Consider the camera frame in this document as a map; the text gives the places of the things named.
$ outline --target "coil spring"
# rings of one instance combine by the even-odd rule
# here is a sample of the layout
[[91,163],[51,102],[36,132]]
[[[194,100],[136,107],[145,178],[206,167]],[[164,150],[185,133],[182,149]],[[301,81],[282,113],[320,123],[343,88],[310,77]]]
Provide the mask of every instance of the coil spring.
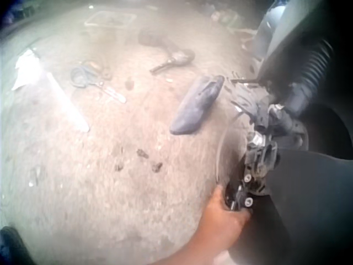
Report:
[[308,60],[303,65],[299,83],[306,84],[314,94],[316,94],[320,82],[326,74],[332,53],[331,45],[326,40],[321,40],[309,52]]

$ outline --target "bolt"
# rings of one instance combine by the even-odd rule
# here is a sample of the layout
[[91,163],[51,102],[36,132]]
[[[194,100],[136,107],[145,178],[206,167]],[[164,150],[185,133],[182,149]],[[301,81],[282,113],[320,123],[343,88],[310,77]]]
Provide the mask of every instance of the bolt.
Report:
[[250,197],[247,197],[246,199],[245,199],[245,206],[246,207],[251,207],[252,205],[253,205],[253,198],[250,198]]
[[245,183],[249,183],[251,180],[252,180],[252,175],[250,175],[250,174],[245,175],[245,177],[244,177]]

